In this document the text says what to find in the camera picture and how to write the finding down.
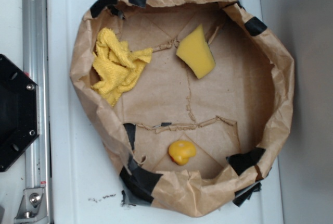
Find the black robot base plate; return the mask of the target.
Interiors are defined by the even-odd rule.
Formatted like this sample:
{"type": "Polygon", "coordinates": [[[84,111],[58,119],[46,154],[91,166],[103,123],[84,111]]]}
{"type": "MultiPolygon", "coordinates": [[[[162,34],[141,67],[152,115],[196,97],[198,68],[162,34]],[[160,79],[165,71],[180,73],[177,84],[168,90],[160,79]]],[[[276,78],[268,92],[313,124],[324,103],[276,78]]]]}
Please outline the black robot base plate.
{"type": "Polygon", "coordinates": [[[1,172],[39,136],[38,85],[1,54],[1,172]]]}

